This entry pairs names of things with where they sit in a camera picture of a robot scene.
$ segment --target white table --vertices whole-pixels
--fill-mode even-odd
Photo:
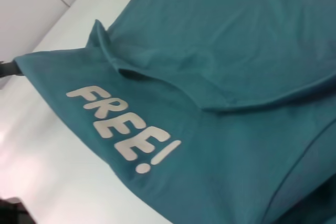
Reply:
[[[77,0],[35,51],[85,46],[129,0]],[[133,193],[56,117],[25,77],[0,91],[0,197],[41,224],[170,223]]]

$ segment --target seam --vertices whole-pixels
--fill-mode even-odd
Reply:
[[[307,147],[303,150],[302,154],[298,157],[298,159],[293,163],[291,168],[287,171],[287,174],[283,177],[282,181],[280,182],[277,189],[274,191],[273,195],[271,196],[269,203],[267,205],[267,208],[265,210],[265,213],[262,217],[261,224],[265,223],[266,216],[271,208],[271,205],[275,199],[275,197],[278,195],[279,191],[282,189],[282,186],[286,182],[287,178],[292,174],[293,170],[297,167],[299,162],[303,159],[303,157],[306,155],[310,147],[319,139],[319,137],[332,125],[336,122],[336,118],[333,119],[330,123],[328,123],[318,134],[313,138],[313,140],[307,145]]]

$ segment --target teal t-shirt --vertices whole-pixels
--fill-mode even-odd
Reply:
[[[336,172],[335,15],[334,0],[132,0],[86,48],[16,62],[171,222],[297,223],[280,216]]]

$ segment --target teal fabric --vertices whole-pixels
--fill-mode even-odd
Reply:
[[[171,222],[298,223],[308,212],[295,205],[336,172],[335,14],[334,0],[132,0],[107,31],[95,23],[86,48],[16,62]],[[108,94],[71,93],[93,86]],[[111,98],[121,100],[98,118],[92,103]],[[110,119],[123,128],[106,137],[95,122]],[[153,127],[165,133],[148,136],[151,149],[139,138]],[[132,160],[118,149],[129,139],[142,148]]]

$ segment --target t-shirt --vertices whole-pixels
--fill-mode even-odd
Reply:
[[[131,0],[86,48],[16,62],[174,224],[271,223],[336,172],[335,16],[335,0]]]

